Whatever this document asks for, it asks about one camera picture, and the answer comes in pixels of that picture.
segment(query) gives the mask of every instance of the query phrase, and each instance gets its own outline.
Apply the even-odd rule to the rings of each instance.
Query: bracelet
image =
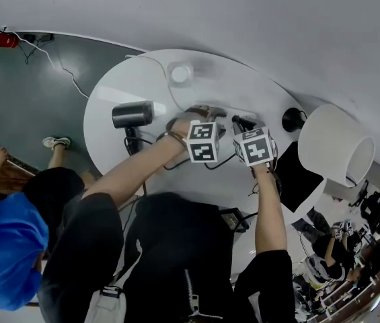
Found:
[[[164,136],[173,137],[176,141],[179,141],[179,143],[184,147],[184,149],[187,149],[187,144],[185,142],[185,139],[181,135],[172,131],[168,131],[168,132],[166,131],[157,138],[157,141],[162,139]]]

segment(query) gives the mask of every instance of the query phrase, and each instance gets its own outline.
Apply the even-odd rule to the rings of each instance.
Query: white lampshade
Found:
[[[347,113],[327,104],[310,114],[303,125],[298,153],[305,169],[352,187],[369,171],[375,142]]]

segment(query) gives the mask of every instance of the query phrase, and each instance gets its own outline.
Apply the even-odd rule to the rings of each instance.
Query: blue shirt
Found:
[[[33,268],[48,245],[48,226],[24,193],[0,201],[0,309],[14,311],[36,294],[42,275]]]

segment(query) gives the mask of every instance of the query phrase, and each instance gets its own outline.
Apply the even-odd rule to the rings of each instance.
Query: black hair dryer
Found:
[[[128,151],[130,155],[139,152],[137,139],[137,127],[147,126],[153,120],[153,102],[145,100],[142,102],[123,103],[112,109],[112,122],[115,128],[124,128],[128,137]]]

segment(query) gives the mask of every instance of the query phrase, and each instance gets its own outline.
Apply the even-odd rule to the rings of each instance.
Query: zipper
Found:
[[[185,272],[185,278],[187,280],[188,299],[189,299],[190,309],[192,311],[192,314],[189,315],[189,317],[201,316],[201,317],[206,317],[206,318],[214,318],[214,319],[222,320],[223,317],[220,317],[220,316],[204,315],[200,313],[200,307],[198,305],[198,295],[193,293],[190,273],[188,272],[188,269],[184,269],[184,272]]]

